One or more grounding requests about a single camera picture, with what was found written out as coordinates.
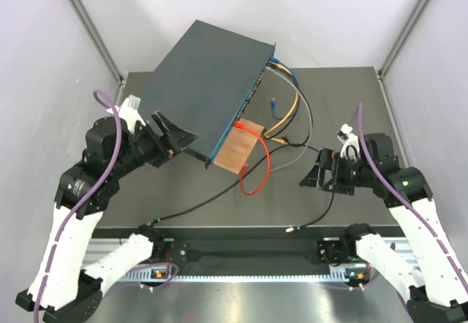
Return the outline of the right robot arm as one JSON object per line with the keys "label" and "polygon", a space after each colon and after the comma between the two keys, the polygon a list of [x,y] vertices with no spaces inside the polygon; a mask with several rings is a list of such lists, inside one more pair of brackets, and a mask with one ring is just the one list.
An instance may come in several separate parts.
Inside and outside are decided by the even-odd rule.
{"label": "right robot arm", "polygon": [[467,274],[437,215],[423,173],[402,168],[383,133],[359,137],[343,125],[340,151],[323,148],[301,186],[353,195],[371,189],[396,220],[417,262],[412,266],[368,224],[352,224],[339,236],[338,263],[370,264],[398,293],[414,322],[466,322]]}

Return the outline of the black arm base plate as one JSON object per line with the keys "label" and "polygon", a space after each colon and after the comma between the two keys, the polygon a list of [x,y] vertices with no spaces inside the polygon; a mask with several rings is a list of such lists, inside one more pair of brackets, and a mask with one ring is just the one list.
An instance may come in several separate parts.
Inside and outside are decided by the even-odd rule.
{"label": "black arm base plate", "polygon": [[167,242],[163,258],[181,276],[328,275],[331,266],[310,239],[188,239]]}

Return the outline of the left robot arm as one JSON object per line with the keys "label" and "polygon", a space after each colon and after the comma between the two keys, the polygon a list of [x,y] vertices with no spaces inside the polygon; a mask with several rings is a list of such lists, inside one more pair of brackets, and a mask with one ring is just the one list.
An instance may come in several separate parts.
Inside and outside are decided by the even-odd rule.
{"label": "left robot arm", "polygon": [[160,112],[152,118],[161,134],[144,123],[131,132],[117,115],[98,119],[86,132],[81,160],[61,175],[39,272],[15,300],[33,314],[34,322],[85,322],[135,266],[164,258],[162,233],[144,224],[103,259],[83,265],[94,230],[120,190],[119,181],[145,164],[161,167],[199,138]]}

